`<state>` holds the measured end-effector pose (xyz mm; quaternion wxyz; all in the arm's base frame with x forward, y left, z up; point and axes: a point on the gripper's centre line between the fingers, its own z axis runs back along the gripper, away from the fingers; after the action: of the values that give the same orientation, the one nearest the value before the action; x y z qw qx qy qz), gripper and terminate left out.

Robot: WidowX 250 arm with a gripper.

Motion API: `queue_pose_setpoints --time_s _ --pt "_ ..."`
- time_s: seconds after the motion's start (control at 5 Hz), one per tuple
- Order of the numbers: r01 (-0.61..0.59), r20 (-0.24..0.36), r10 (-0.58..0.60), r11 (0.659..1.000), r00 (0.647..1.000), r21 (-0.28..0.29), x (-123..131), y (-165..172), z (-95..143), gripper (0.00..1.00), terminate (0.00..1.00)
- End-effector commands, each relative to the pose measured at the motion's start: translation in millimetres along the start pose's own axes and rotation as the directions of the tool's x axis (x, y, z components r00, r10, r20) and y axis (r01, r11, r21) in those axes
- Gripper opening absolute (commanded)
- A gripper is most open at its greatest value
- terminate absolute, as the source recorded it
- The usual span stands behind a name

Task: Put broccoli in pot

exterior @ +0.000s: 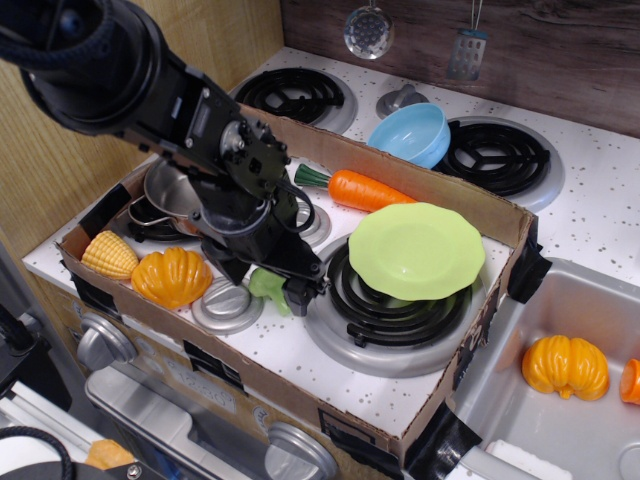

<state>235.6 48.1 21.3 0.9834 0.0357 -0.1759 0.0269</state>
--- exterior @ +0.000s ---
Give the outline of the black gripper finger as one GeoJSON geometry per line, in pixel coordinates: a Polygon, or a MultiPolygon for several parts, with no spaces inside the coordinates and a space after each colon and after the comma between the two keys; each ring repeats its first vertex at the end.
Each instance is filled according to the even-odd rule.
{"type": "Polygon", "coordinates": [[[314,282],[290,278],[283,285],[284,297],[291,312],[297,317],[306,317],[311,301],[318,295],[314,282]]]}
{"type": "Polygon", "coordinates": [[[250,265],[238,259],[235,254],[218,244],[203,244],[202,251],[214,267],[234,285],[239,285],[249,271],[250,265]]]}

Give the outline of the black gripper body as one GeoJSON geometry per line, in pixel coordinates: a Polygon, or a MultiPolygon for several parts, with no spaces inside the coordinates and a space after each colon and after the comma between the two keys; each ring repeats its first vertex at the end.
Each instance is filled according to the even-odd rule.
{"type": "Polygon", "coordinates": [[[287,174],[275,183],[265,200],[242,190],[235,182],[206,174],[191,174],[189,181],[201,201],[191,223],[207,244],[231,250],[250,266],[256,265],[286,280],[314,282],[318,294],[327,287],[326,267],[300,237],[296,225],[298,201],[308,196],[287,174]]]}

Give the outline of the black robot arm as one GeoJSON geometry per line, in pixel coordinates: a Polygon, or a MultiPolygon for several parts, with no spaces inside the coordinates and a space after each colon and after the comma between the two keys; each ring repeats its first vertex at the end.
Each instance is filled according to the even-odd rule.
{"type": "Polygon", "coordinates": [[[305,195],[289,179],[286,146],[172,53],[143,9],[128,1],[5,1],[1,56],[58,124],[154,151],[185,174],[200,201],[189,224],[229,280],[239,283],[254,265],[280,275],[297,316],[325,291],[324,264],[301,237],[305,195]]]}

